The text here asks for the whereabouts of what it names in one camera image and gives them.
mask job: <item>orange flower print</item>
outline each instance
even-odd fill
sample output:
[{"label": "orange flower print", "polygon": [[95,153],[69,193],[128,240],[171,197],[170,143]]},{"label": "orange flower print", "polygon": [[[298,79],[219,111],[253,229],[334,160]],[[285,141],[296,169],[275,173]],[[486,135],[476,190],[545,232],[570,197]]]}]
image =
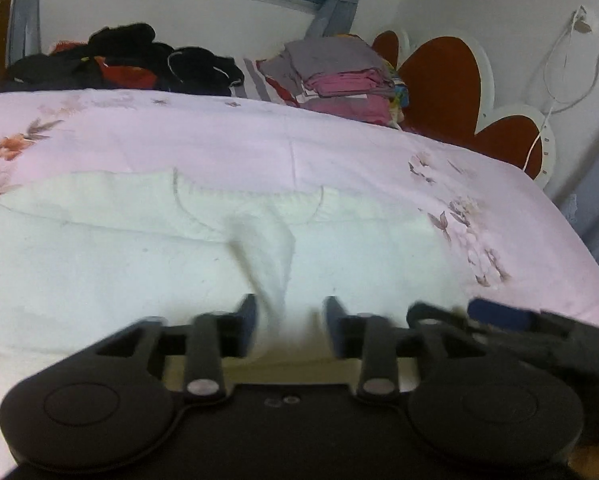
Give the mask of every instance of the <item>orange flower print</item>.
[{"label": "orange flower print", "polygon": [[0,141],[0,158],[4,160],[13,160],[22,154],[22,151],[33,145],[34,142],[26,140],[23,134],[12,137],[5,137]]}]

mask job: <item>wall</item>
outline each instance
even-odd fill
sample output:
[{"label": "wall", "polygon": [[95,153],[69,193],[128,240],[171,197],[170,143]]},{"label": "wall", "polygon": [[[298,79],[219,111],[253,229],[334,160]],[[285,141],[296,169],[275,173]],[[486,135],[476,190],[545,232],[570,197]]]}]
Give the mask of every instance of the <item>wall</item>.
[{"label": "wall", "polygon": [[[541,79],[541,68],[552,45],[580,5],[599,17],[599,0],[402,0],[398,21],[422,41],[428,31],[449,27],[468,32],[486,50],[495,76],[496,106],[526,102],[548,110],[550,99]],[[557,49],[550,65],[553,88],[563,101],[581,95],[595,72],[599,33],[573,37],[565,86],[561,88],[564,48]],[[592,95],[573,110],[554,116],[557,167],[547,194],[559,200],[575,184],[599,151],[599,81]]]},{"label": "wall", "polygon": [[[401,0],[362,0],[355,27],[369,35],[388,24]],[[150,23],[157,39],[198,45],[216,54],[260,58],[304,36],[309,10],[257,0],[40,0],[41,41],[87,40],[102,27]]]}]

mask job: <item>pink folded cloth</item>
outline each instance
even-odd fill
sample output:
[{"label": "pink folded cloth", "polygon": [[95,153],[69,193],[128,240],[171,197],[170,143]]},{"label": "pink folded cloth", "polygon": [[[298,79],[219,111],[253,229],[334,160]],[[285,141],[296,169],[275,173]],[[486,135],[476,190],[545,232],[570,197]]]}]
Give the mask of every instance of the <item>pink folded cloth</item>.
[{"label": "pink folded cloth", "polygon": [[374,93],[394,97],[395,89],[375,68],[360,72],[340,72],[317,74],[305,81],[306,88],[316,91],[322,97],[346,96]]},{"label": "pink folded cloth", "polygon": [[311,99],[301,105],[306,110],[344,119],[388,126],[392,120],[390,101],[380,95],[358,97],[326,97]]}]

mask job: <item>petal-shaped headboard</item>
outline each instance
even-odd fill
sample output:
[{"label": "petal-shaped headboard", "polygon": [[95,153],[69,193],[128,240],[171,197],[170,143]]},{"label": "petal-shaped headboard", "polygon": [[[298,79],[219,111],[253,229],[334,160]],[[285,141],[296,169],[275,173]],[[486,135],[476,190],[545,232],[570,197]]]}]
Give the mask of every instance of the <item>petal-shaped headboard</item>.
[{"label": "petal-shaped headboard", "polygon": [[[387,30],[373,48],[393,63],[400,56],[400,36]],[[550,126],[526,105],[493,110],[493,71],[476,40],[458,31],[437,35],[414,49],[398,72],[410,96],[404,130],[526,166],[539,186],[548,183],[555,166]]]}]

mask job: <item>pile of clothes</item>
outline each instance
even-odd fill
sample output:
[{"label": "pile of clothes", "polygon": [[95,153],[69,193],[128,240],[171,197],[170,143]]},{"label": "pile of clothes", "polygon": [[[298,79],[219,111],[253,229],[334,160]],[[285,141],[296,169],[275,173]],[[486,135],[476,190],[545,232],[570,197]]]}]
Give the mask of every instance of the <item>pile of clothes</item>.
[{"label": "pile of clothes", "polygon": [[174,49],[154,41],[153,27],[134,23],[104,28],[88,43],[60,43],[10,66],[0,92],[36,90],[152,89],[230,96],[244,84],[234,59],[195,46]]},{"label": "pile of clothes", "polygon": [[406,86],[357,36],[292,41],[258,68],[287,104],[382,126],[404,120]]}]

